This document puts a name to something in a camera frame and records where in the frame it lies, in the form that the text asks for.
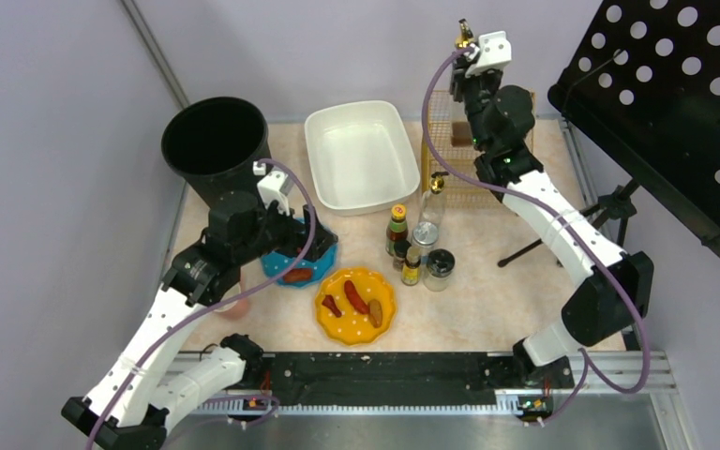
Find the glass bottle brown contents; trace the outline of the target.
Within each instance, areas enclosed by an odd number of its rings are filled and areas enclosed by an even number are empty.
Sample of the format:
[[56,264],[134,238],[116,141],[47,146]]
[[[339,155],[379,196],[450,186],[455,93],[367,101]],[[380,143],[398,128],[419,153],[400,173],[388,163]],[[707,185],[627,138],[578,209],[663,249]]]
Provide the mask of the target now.
[[[455,39],[455,48],[465,48],[473,41],[473,31],[466,19],[462,18],[458,21],[459,35]],[[452,75],[449,84],[449,94],[452,99],[450,106],[450,124],[451,124],[451,145],[452,146],[469,146],[473,143],[473,137],[470,126],[468,125],[462,94],[459,88],[459,79],[457,69],[460,61],[457,60],[452,64]]]

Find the small yellow label bottle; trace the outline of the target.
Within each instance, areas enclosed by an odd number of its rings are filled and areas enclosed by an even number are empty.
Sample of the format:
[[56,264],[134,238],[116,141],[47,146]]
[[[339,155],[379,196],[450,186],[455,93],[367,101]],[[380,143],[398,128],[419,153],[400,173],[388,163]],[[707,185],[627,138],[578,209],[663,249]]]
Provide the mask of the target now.
[[421,262],[422,257],[420,248],[409,247],[406,252],[404,265],[401,271],[401,281],[403,284],[407,286],[414,286],[419,282]]

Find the silver lid glass jar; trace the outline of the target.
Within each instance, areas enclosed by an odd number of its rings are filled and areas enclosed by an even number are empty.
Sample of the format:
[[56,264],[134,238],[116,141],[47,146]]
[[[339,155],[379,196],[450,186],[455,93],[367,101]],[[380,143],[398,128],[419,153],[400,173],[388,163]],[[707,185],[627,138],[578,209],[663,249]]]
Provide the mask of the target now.
[[419,221],[411,233],[411,243],[419,250],[421,264],[426,264],[428,254],[435,248],[440,237],[439,226],[433,222]]

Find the glass oil bottle gold spout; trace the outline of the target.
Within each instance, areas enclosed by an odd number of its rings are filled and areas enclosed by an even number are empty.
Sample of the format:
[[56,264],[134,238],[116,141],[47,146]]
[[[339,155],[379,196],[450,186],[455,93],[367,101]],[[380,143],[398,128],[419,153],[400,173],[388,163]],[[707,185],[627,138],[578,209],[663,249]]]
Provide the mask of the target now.
[[434,172],[427,181],[427,188],[424,191],[420,202],[419,222],[429,222],[440,227],[443,221],[447,196],[445,190],[445,178],[449,172]]

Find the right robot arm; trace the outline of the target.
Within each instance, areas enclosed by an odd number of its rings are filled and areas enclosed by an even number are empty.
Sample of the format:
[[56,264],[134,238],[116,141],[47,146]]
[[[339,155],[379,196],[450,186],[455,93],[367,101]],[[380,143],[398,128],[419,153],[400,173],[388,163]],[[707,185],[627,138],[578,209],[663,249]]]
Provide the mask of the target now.
[[479,68],[464,58],[448,65],[450,93],[464,104],[472,145],[479,153],[474,173],[465,181],[490,191],[523,219],[575,286],[558,319],[514,345],[519,374],[531,380],[573,353],[581,353],[584,367],[599,373],[588,348],[632,327],[641,340],[642,373],[631,387],[607,376],[601,379],[617,392],[636,393],[645,385],[651,365],[644,318],[653,283],[652,260],[608,240],[556,189],[525,143],[534,126],[528,91],[503,85],[497,66]]

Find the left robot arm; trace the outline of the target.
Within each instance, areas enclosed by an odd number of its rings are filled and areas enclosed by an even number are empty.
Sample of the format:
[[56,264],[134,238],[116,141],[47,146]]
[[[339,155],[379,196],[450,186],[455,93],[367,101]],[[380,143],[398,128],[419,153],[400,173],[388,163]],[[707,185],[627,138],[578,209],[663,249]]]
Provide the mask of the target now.
[[160,449],[170,432],[219,390],[246,381],[259,365],[261,348],[231,335],[209,356],[166,380],[188,336],[211,312],[248,296],[227,293],[244,265],[277,252],[289,272],[316,262],[338,243],[313,206],[302,218],[283,203],[263,204],[234,191],[209,209],[200,238],[181,251],[160,281],[142,324],[101,381],[83,397],[71,397],[62,415],[87,437],[86,448]]

